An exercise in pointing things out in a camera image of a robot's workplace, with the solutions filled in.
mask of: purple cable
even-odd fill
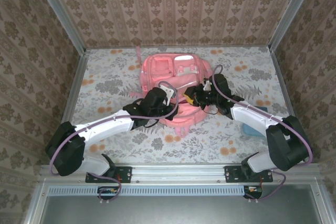
[[[278,175],[281,175],[282,177],[284,177],[284,179],[281,181],[281,183],[280,183],[280,185],[273,191],[273,192],[271,192],[269,195],[267,195],[267,196],[265,196],[265,197],[263,197],[263,198],[259,198],[259,199],[256,199],[256,198],[254,198],[252,195],[250,195],[250,194],[247,194],[247,193],[245,193],[245,195],[247,195],[248,197],[250,197],[251,199],[254,199],[255,201],[261,201],[261,200],[265,200],[265,199],[268,199],[269,197],[271,197],[273,194],[275,194],[283,185],[284,185],[284,183],[286,182],[286,176],[285,176],[285,174],[283,174],[283,173],[279,173],[279,172],[276,172],[275,170],[273,170],[272,171],[273,173],[275,173],[275,174],[278,174]]]
[[[110,180],[110,181],[113,181],[113,182],[118,183],[118,191],[116,192],[116,194],[114,195],[113,198],[109,199],[109,201],[115,200],[115,199],[118,197],[118,195],[119,195],[120,192],[121,192],[121,183],[120,183],[120,181],[118,181],[118,180],[116,180],[116,179],[114,179],[114,178],[110,178],[110,177],[99,176],[99,175],[97,175],[97,174],[95,174],[95,173],[90,173],[90,174],[91,174],[93,177],[96,177],[96,178],[108,179],[108,180]],[[100,200],[102,200],[102,198],[101,198],[101,193],[102,193],[103,191],[107,191],[107,190],[110,190],[110,189],[109,189],[109,188],[105,188],[105,189],[99,191],[98,198],[99,198]]]
[[[83,131],[86,131],[86,130],[89,130],[97,125],[100,125],[102,123],[106,123],[106,122],[110,122],[110,121],[113,121],[113,120],[116,120],[116,119],[121,119],[121,118],[133,118],[133,119],[163,119],[163,118],[167,118],[168,116],[170,116],[171,114],[173,114],[177,108],[179,107],[179,96],[177,95],[177,90],[168,82],[166,81],[160,81],[159,82],[159,86],[164,83],[164,84],[167,84],[173,91],[174,91],[174,94],[176,96],[176,104],[173,108],[173,110],[168,113],[167,115],[163,115],[163,116],[154,116],[154,117],[151,117],[151,116],[141,116],[141,115],[118,115],[114,118],[107,118],[105,120],[102,120],[102,121],[99,121],[97,123],[94,123],[86,128],[82,128],[76,132],[73,132],[70,136],[68,136],[59,146],[58,148],[56,149],[53,157],[51,158],[50,162],[49,162],[49,172],[50,174],[52,174],[53,176],[58,176],[59,174],[58,173],[54,173],[53,172],[53,164],[54,164],[54,161],[57,157],[57,155],[59,154],[60,150],[63,148],[64,145],[66,145],[67,142],[70,141],[70,139],[72,139],[74,136],[78,135],[79,133],[83,132]]]
[[[250,110],[253,110],[254,112],[257,112],[259,113],[260,115],[263,115],[263,116],[266,116],[266,117],[269,117],[269,115],[267,113],[265,113],[264,111],[261,111],[261,110],[258,110],[257,108],[255,108],[254,106],[251,106],[251,105],[246,105],[246,104],[243,104],[243,103],[240,103],[240,102],[237,102],[235,100],[232,100],[231,98],[227,97],[226,95],[224,95],[221,90],[217,87],[217,84],[216,82],[214,81],[215,80],[215,72],[216,70],[220,67],[220,73],[223,71],[223,66],[222,65],[217,65],[213,71],[213,74],[212,74],[212,79],[213,79],[213,84],[216,88],[216,90],[218,91],[219,94],[221,94],[221,96],[223,96],[225,99],[229,100],[230,102],[233,102],[233,103],[236,103],[236,104],[239,104],[240,106],[243,106],[245,108],[248,108]],[[306,163],[303,163],[303,164],[297,164],[297,166],[306,166],[306,165],[309,165],[312,160],[313,160],[313,153],[309,147],[309,144],[307,143],[307,141],[296,131],[294,130],[292,127],[288,126],[286,123],[284,123],[283,121],[271,116],[269,118],[270,120],[273,120],[273,121],[276,121],[277,123],[281,124],[283,127],[285,127],[286,129],[288,129],[289,131],[291,131],[294,135],[296,135],[299,140],[305,145],[305,147],[307,148],[307,152],[308,152],[308,155],[309,155],[309,158],[308,158],[308,161]]]

